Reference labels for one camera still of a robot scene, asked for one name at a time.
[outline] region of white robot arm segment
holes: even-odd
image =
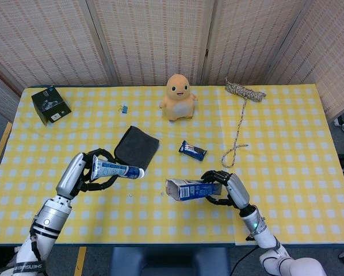
[[[259,259],[267,273],[277,276],[326,276],[322,265],[317,260],[311,258],[293,260],[289,256],[287,250],[269,230],[259,209],[255,205],[250,205],[249,193],[236,174],[225,171],[207,171],[201,178],[204,182],[217,181],[225,186],[229,195],[227,205],[233,205],[240,210],[240,217],[250,231],[248,240],[252,238],[259,247],[268,249]]]
[[[113,156],[104,149],[97,149],[88,154],[77,154],[59,181],[54,198],[47,200],[39,212],[34,216],[30,226],[30,234],[21,246],[16,256],[13,269],[0,273],[0,276],[35,276],[45,273],[45,260],[48,258],[53,245],[71,213],[71,200],[80,191],[106,189],[117,179],[114,175],[103,184],[86,183],[90,174],[84,175],[85,168],[91,168],[94,155],[103,155],[115,162]]]

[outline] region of woven panel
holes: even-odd
[[[315,0],[268,76],[269,83],[316,83],[332,119],[344,109],[344,1]]]
[[[26,87],[108,83],[77,1],[0,1],[0,62]]]
[[[0,80],[0,114],[13,122],[19,97]]]
[[[184,74],[196,83],[208,0],[94,0],[121,85],[165,85]]]
[[[223,1],[215,15],[205,83],[223,85],[224,78],[241,84],[261,83],[303,1]]]

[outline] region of orange plush toy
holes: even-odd
[[[159,108],[164,108],[167,119],[175,121],[178,118],[192,118],[194,115],[194,101],[197,97],[190,93],[188,79],[180,74],[173,75],[167,82],[167,93]]]

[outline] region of gray cloth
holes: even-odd
[[[146,170],[158,147],[158,139],[131,126],[114,149],[114,157],[120,164]]]

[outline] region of black box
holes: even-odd
[[[32,95],[32,100],[36,113],[38,113],[44,125],[48,121],[55,122],[71,112],[53,86]]]

